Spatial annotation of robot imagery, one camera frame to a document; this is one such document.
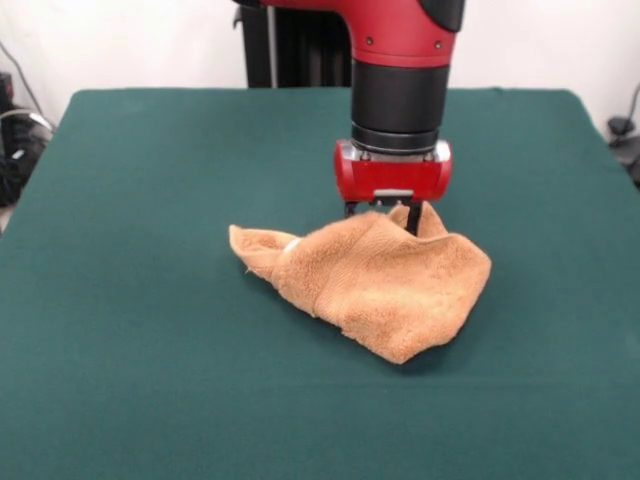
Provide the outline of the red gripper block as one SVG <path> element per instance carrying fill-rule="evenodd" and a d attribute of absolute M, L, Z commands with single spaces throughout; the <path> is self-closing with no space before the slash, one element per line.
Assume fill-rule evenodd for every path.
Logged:
<path fill-rule="evenodd" d="M 450 181 L 453 167 L 451 146 L 436 142 L 427 153 L 393 156 L 356 147 L 339 140 L 334 150 L 334 172 L 344 202 L 344 216 L 356 213 L 358 203 L 400 200 L 409 206 L 406 231 L 417 235 L 423 201 L 440 199 Z"/>

